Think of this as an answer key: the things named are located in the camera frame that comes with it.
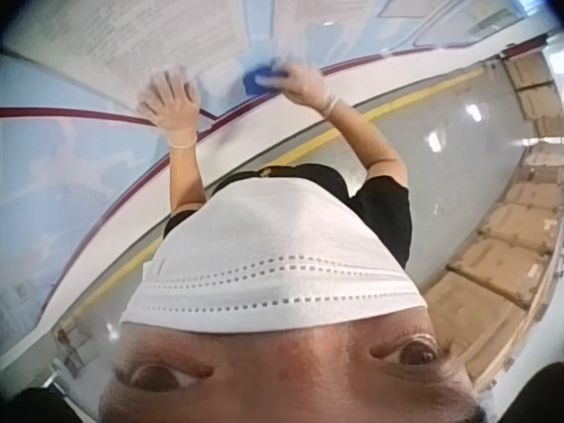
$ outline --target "blue sponge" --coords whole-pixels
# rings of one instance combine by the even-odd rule
[[[245,86],[245,93],[247,95],[262,95],[266,93],[277,93],[279,90],[276,88],[269,88],[256,83],[255,77],[287,77],[287,74],[282,70],[273,70],[269,65],[259,66],[252,71],[248,72],[243,77],[243,85]]]

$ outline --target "white face mask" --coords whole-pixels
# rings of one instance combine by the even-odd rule
[[[298,179],[251,179],[171,232],[122,322],[261,332],[425,306],[378,237],[330,193]]]

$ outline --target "hair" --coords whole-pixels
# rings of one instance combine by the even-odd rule
[[[82,420],[55,392],[46,388],[28,388],[2,406],[3,423],[22,421],[81,423]]]

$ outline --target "latex glove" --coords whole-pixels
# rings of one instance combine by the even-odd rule
[[[329,92],[319,70],[301,63],[280,62],[275,63],[272,69],[284,71],[287,77],[257,76],[256,83],[279,89],[290,101],[313,108],[323,115]]]
[[[166,132],[171,147],[188,148],[196,143],[199,97],[196,85],[186,82],[183,68],[153,76],[138,100],[138,113]]]

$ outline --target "paper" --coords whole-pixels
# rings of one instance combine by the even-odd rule
[[[550,230],[551,227],[553,227],[557,224],[558,224],[558,221],[556,221],[554,219],[545,219],[545,227],[544,227],[545,232]]]
[[[527,278],[534,278],[535,274],[537,274],[537,270],[538,270],[538,264],[534,263],[529,269],[529,272],[527,273]]]
[[[133,108],[156,71],[196,76],[249,42],[242,0],[43,0],[4,45]]]
[[[305,57],[311,26],[340,26],[341,34],[327,57],[338,48],[346,53],[360,39],[375,0],[277,0],[274,38],[281,56]]]

